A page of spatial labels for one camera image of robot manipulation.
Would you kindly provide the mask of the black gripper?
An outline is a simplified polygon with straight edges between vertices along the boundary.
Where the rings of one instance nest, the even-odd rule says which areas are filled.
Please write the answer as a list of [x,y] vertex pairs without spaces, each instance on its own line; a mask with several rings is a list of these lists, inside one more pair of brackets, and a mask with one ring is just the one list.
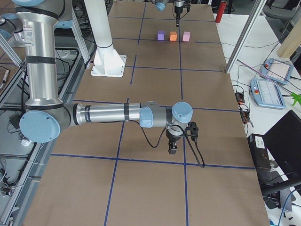
[[184,0],[174,0],[174,13],[176,17],[176,27],[180,25],[180,17],[183,12]]
[[168,153],[169,154],[176,154],[176,152],[177,152],[176,142],[181,137],[185,137],[185,135],[183,133],[180,134],[180,135],[173,135],[169,132],[169,130],[166,130],[166,137],[168,138]]

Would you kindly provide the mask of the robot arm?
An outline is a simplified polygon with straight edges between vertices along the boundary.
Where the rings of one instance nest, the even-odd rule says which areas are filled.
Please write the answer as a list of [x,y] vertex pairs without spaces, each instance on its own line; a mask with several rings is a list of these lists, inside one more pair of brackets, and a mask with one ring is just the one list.
[[[154,4],[159,11],[163,11],[168,3],[168,0],[151,0],[151,3]],[[173,1],[173,15],[176,19],[176,27],[179,27],[180,25],[181,13],[183,12],[184,5],[184,0]]]
[[16,16],[23,24],[25,62],[29,80],[29,99],[19,121],[22,134],[30,141],[47,143],[62,131],[84,123],[135,122],[141,129],[163,128],[169,153],[175,154],[177,141],[197,134],[192,122],[193,109],[186,102],[171,107],[153,101],[82,105],[73,103],[74,94],[65,102],[58,95],[55,26],[73,13],[65,0],[16,0]]

